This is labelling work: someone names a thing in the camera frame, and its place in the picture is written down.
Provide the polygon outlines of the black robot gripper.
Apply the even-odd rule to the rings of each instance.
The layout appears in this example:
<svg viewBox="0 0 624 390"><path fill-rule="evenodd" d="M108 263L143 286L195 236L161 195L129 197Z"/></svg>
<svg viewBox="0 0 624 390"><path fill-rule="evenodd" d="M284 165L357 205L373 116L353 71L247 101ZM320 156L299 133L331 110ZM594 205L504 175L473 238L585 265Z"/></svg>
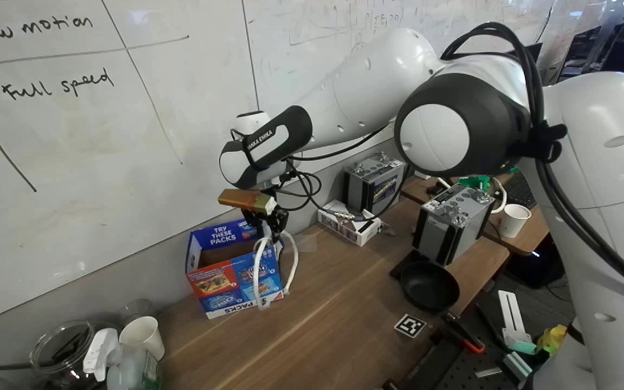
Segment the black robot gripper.
<svg viewBox="0 0 624 390"><path fill-rule="evenodd" d="M251 220L261 220L261 234L271 241L275 238L275 231L279 234L287 226L287 211L268 193L222 188L217 202L220 205L238 208Z"/></svg>

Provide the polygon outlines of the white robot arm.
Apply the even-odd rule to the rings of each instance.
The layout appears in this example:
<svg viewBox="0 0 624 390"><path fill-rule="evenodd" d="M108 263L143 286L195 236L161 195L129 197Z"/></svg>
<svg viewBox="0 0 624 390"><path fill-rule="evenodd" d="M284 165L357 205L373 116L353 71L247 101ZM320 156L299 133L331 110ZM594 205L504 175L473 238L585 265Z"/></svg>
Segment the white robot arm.
<svg viewBox="0 0 624 390"><path fill-rule="evenodd" d="M530 52L500 21L504 52L444 50L397 29L349 55L303 98L238 133L220 175L255 188L303 149L394 128L400 159L426 175L495 175L516 165L560 253L578 336L527 390L624 390L624 71L539 81Z"/></svg>

